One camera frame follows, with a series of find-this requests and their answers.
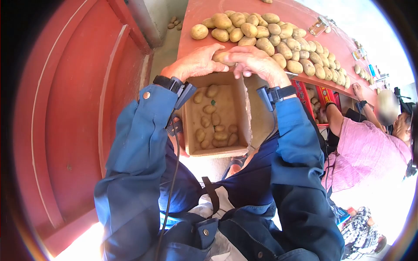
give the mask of black cable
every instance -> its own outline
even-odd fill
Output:
[[[155,259],[154,259],[155,261],[158,260],[158,255],[159,255],[161,242],[163,240],[164,230],[165,230],[166,225],[167,225],[168,212],[170,210],[170,203],[171,203],[171,196],[173,194],[173,189],[174,189],[174,180],[176,179],[177,170],[178,170],[178,163],[180,161],[180,143],[178,142],[178,136],[177,136],[176,128],[174,127],[174,120],[173,120],[173,115],[174,115],[175,111],[176,110],[174,109],[173,112],[171,113],[170,120],[171,120],[171,125],[173,126],[174,136],[176,137],[176,142],[177,142],[177,163],[176,163],[176,169],[174,170],[173,181],[171,182],[170,192],[168,194],[166,216],[164,218],[163,227],[161,228],[161,234],[160,234],[160,238],[158,239],[158,245],[157,245],[157,248],[155,249]]]

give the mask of left hand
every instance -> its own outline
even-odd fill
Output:
[[[176,77],[184,82],[189,77],[204,76],[214,71],[229,71],[229,67],[223,63],[212,61],[212,56],[217,50],[223,50],[225,46],[214,43],[209,46],[199,47],[188,56],[177,60],[165,67],[161,75],[167,78]]]

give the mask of metal snap button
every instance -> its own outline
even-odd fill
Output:
[[[149,91],[145,92],[145,93],[144,93],[144,95],[142,95],[142,97],[143,97],[145,100],[146,100],[146,99],[148,99],[150,96],[151,96],[151,94],[150,94],[150,92],[149,92]]]

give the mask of small container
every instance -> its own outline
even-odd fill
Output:
[[[319,16],[318,20],[309,27],[308,31],[315,37],[319,36],[322,32],[325,31],[329,27],[328,20],[323,17]]]

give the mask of black strap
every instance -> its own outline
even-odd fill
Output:
[[[212,216],[218,212],[219,210],[219,197],[215,192],[215,189],[213,188],[212,182],[210,182],[208,177],[202,177],[203,183],[205,184],[206,192],[208,193],[213,206],[213,213],[208,217],[212,218]]]

